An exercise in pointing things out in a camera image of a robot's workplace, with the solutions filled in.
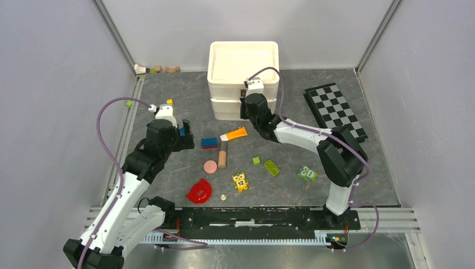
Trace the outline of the orange cream tube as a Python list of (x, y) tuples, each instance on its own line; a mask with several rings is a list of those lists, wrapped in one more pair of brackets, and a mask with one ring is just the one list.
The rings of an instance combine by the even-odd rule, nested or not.
[(245, 127), (240, 127), (240, 128), (238, 128), (234, 131), (222, 134), (220, 136), (220, 140), (221, 141), (231, 141), (231, 140), (234, 140), (234, 139), (237, 139), (237, 138), (245, 137), (247, 135), (248, 135), (248, 133), (247, 133), (247, 130), (245, 129)]

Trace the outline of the white three-drawer organizer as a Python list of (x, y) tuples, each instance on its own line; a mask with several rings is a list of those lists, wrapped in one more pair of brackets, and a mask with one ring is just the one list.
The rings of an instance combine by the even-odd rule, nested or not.
[(244, 81), (258, 71), (279, 69), (275, 41), (214, 41), (209, 48), (207, 81), (217, 120), (240, 120)]

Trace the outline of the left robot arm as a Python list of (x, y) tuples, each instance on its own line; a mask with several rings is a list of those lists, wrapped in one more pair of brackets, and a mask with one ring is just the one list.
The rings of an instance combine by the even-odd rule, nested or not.
[(141, 195), (164, 169), (173, 152), (194, 148), (190, 122), (166, 119), (147, 124), (146, 136), (125, 158), (119, 182), (99, 214), (79, 239), (68, 239), (63, 252), (73, 268), (122, 268), (131, 250), (154, 228), (175, 224), (174, 204), (155, 197), (128, 225), (125, 221)]

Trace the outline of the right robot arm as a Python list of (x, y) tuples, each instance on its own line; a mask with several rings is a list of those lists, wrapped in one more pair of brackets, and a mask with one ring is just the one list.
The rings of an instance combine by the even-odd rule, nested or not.
[(317, 154), (330, 180), (324, 223), (331, 229), (343, 225), (351, 207), (353, 186), (369, 168), (366, 153), (349, 129), (345, 126), (321, 129), (296, 123), (272, 113), (263, 94), (253, 93), (240, 101), (241, 118), (250, 120), (262, 138)]

